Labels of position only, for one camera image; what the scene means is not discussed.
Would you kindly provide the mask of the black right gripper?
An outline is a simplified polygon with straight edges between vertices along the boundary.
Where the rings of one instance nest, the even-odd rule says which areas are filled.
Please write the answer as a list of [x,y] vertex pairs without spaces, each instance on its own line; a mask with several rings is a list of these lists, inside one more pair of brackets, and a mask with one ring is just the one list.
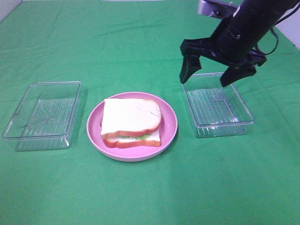
[[261,32],[251,34],[240,22],[221,21],[210,37],[183,40],[180,82],[185,84],[202,69],[201,56],[229,66],[220,78],[222,87],[253,76],[255,65],[261,66],[267,60],[263,53],[253,49],[261,38]]

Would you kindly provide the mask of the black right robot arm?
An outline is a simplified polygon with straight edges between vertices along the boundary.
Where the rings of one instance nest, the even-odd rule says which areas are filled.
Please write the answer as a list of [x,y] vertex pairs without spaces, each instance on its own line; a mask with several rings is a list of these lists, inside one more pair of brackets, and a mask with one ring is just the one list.
[[210,37],[185,39],[181,46],[183,64],[180,82],[200,70],[200,57],[227,65],[220,78],[226,87],[256,73],[267,59],[257,44],[281,21],[289,9],[298,9],[298,0],[245,0],[239,6],[218,0],[202,0],[198,12],[221,20]]

